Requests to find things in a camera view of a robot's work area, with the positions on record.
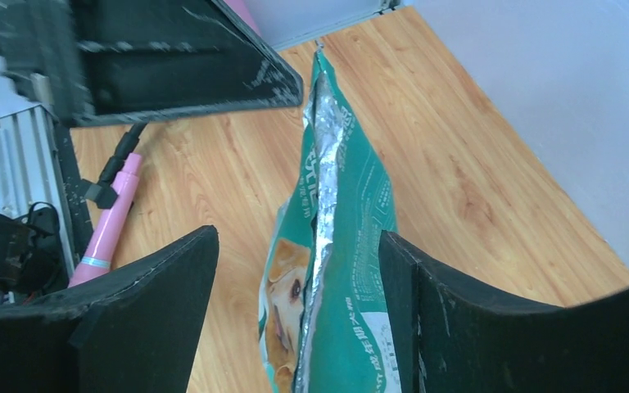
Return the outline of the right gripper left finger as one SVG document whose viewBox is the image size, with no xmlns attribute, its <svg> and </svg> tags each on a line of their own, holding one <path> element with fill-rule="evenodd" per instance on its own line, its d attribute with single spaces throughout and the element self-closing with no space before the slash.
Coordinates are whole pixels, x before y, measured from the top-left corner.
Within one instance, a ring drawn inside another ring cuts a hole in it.
<svg viewBox="0 0 629 393">
<path fill-rule="evenodd" d="M 206 225 L 99 278 L 0 306 L 0 392 L 184 392 L 219 257 Z"/>
</svg>

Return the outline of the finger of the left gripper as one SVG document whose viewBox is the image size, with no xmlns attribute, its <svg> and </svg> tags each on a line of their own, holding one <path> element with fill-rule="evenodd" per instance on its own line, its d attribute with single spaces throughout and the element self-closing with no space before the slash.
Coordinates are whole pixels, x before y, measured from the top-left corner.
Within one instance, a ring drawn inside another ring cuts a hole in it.
<svg viewBox="0 0 629 393">
<path fill-rule="evenodd" d="M 222 1 L 0 1 L 2 74 L 69 127 L 299 106 L 301 76 Z"/>
</svg>

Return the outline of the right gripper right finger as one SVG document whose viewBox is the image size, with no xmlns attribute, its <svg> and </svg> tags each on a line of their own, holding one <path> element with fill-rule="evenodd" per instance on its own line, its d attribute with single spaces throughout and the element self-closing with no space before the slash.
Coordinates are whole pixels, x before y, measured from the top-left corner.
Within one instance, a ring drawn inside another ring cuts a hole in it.
<svg viewBox="0 0 629 393">
<path fill-rule="evenodd" d="M 516 296 L 383 232 L 404 392 L 629 392 L 629 288 L 573 307 Z"/>
</svg>

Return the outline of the green dog food bag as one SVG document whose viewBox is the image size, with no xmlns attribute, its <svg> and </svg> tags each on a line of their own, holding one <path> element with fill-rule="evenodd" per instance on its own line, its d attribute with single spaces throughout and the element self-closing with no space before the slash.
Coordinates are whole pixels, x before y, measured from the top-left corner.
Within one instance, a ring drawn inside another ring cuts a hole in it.
<svg viewBox="0 0 629 393">
<path fill-rule="evenodd" d="M 275 392 L 401 389 L 378 245 L 396 231 L 387 171 L 314 53 L 300 173 L 279 208 L 260 285 L 263 365 Z"/>
</svg>

